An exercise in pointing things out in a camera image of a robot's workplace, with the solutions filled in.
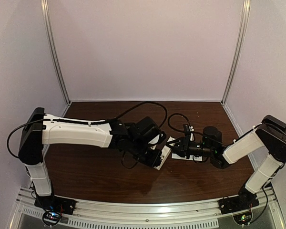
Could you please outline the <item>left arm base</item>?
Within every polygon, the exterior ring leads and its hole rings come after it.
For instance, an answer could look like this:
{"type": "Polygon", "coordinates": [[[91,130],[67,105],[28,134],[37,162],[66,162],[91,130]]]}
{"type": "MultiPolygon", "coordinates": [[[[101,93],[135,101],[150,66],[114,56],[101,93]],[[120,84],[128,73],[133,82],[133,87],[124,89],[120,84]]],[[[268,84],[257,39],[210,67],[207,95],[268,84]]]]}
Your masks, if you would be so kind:
{"type": "Polygon", "coordinates": [[[75,210],[76,201],[69,198],[53,197],[39,197],[35,198],[34,206],[41,208],[42,222],[48,226],[56,226],[63,215],[72,215],[75,210]]]}

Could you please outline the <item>right aluminium frame post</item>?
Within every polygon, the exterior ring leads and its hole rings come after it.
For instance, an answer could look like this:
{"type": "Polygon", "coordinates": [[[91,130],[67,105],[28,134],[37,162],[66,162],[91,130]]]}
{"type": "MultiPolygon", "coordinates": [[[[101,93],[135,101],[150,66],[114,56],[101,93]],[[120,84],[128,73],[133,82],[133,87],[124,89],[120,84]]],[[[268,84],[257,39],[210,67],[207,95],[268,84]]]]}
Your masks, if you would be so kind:
{"type": "Polygon", "coordinates": [[[232,59],[232,64],[228,76],[228,80],[225,86],[225,91],[221,100],[222,106],[225,106],[229,93],[232,88],[232,84],[234,81],[234,77],[237,71],[237,67],[240,61],[240,56],[241,56],[241,50],[245,41],[245,36],[247,32],[247,27],[248,27],[248,21],[250,17],[250,9],[251,9],[251,1],[250,0],[244,0],[243,1],[243,6],[242,6],[242,12],[241,12],[241,20],[240,20],[240,25],[239,25],[239,31],[238,31],[238,37],[236,40],[236,45],[235,45],[235,51],[232,59]]]}

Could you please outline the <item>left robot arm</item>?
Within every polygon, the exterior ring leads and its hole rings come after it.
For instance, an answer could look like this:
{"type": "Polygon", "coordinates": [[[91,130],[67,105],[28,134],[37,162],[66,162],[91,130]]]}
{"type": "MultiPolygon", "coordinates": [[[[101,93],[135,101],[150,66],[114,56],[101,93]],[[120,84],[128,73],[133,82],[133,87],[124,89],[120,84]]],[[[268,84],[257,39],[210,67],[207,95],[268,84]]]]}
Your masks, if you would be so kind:
{"type": "Polygon", "coordinates": [[[166,134],[150,117],[137,123],[112,120],[88,121],[57,117],[46,114],[37,107],[27,123],[11,133],[22,130],[18,154],[34,184],[37,203],[45,209],[54,210],[62,204],[53,191],[53,186],[44,162],[43,146],[73,144],[117,149],[130,153],[137,163],[148,167],[161,167],[165,157],[157,145],[166,139],[166,134]]]}

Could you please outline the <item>aluminium frame post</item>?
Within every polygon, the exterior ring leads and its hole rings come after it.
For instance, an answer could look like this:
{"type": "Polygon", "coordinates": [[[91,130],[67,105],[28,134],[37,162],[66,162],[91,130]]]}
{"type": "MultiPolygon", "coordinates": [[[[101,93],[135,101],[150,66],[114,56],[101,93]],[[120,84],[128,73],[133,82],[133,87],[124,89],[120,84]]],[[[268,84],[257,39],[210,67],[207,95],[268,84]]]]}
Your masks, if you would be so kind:
{"type": "Polygon", "coordinates": [[[244,0],[243,1],[243,6],[242,6],[242,12],[241,12],[241,20],[240,20],[240,25],[239,25],[239,31],[238,31],[238,37],[236,40],[236,45],[235,45],[235,51],[232,59],[232,64],[228,76],[228,80],[225,86],[225,91],[221,100],[222,106],[225,106],[229,93],[232,88],[232,84],[234,81],[234,77],[237,71],[237,67],[240,61],[240,56],[241,56],[241,50],[245,41],[245,36],[247,32],[247,27],[248,27],[248,21],[250,17],[250,9],[251,9],[251,1],[250,0],[244,0]]]}
{"type": "Polygon", "coordinates": [[[58,85],[61,90],[61,94],[63,97],[63,100],[66,105],[69,105],[71,103],[65,81],[63,79],[62,71],[61,71],[61,66],[59,63],[59,58],[55,46],[55,40],[54,40],[54,35],[53,35],[53,30],[51,26],[51,17],[50,17],[50,10],[49,10],[49,1],[48,0],[41,0],[41,11],[44,19],[44,25],[45,25],[45,30],[46,30],[46,35],[47,35],[47,40],[49,44],[49,49],[50,49],[50,55],[54,67],[54,71],[57,77],[58,85]]]}

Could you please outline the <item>aluminium front rail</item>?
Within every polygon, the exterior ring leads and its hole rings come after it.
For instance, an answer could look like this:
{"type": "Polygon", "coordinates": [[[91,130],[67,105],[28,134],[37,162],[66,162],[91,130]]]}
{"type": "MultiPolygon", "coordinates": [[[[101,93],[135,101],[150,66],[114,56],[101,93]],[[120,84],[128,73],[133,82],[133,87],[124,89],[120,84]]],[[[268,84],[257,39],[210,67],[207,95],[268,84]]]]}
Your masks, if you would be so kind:
{"type": "Polygon", "coordinates": [[[257,194],[259,205],[251,208],[255,222],[236,222],[247,210],[222,213],[221,200],[166,204],[122,204],[76,199],[73,214],[64,214],[56,229],[285,229],[274,190],[257,194]]]}

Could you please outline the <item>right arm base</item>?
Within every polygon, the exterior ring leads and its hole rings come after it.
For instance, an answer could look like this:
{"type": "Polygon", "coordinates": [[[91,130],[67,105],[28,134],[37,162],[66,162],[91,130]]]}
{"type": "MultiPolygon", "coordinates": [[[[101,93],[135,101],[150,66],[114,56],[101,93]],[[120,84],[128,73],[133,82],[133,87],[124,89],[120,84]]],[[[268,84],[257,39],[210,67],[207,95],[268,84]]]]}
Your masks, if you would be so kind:
{"type": "Polygon", "coordinates": [[[259,206],[257,197],[247,200],[244,196],[223,197],[218,200],[221,214],[231,213],[234,222],[240,226],[247,226],[253,220],[252,208],[259,206]]]}

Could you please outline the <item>left aluminium frame post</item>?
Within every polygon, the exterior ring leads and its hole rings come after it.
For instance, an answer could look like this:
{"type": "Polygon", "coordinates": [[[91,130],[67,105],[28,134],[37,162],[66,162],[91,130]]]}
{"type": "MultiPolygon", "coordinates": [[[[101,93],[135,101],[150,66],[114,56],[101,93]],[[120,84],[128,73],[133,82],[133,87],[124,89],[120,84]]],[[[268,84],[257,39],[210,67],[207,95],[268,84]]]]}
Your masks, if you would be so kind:
{"type": "Polygon", "coordinates": [[[61,71],[61,66],[59,63],[59,58],[55,46],[55,40],[54,40],[54,35],[53,35],[53,30],[51,26],[51,17],[50,17],[50,10],[49,10],[49,1],[48,0],[41,0],[41,11],[44,19],[44,25],[45,25],[45,30],[46,30],[46,35],[47,35],[47,40],[49,44],[49,49],[50,49],[50,55],[54,67],[54,71],[57,77],[58,85],[61,90],[61,94],[63,97],[63,100],[66,105],[69,105],[71,103],[65,81],[63,79],[62,71],[61,71]]]}

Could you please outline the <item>white remote control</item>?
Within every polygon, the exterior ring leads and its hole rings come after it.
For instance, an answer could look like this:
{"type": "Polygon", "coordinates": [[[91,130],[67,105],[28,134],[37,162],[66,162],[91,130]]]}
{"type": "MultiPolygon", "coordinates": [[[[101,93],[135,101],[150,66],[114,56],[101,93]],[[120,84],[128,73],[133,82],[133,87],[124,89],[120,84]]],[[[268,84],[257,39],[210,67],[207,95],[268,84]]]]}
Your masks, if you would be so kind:
{"type": "Polygon", "coordinates": [[[160,170],[164,163],[166,162],[167,158],[169,157],[170,153],[171,153],[171,148],[168,147],[167,145],[165,145],[162,150],[161,150],[161,156],[160,156],[160,165],[158,166],[154,166],[154,169],[156,170],[160,170]]]}

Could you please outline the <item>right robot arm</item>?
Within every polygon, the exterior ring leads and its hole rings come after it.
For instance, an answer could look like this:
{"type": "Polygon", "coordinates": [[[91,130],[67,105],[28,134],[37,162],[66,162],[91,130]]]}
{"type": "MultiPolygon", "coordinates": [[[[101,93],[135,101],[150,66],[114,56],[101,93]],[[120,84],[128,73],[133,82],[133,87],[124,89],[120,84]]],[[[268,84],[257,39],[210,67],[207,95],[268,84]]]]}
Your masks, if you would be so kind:
{"type": "Polygon", "coordinates": [[[206,157],[219,169],[229,167],[248,154],[265,147],[268,155],[238,192],[238,206],[249,207],[256,193],[286,163],[286,124],[279,119],[267,115],[261,123],[229,145],[222,143],[222,133],[214,126],[207,126],[199,134],[201,142],[195,142],[197,133],[189,125],[184,125],[184,136],[166,143],[172,153],[189,159],[190,156],[206,157]]]}

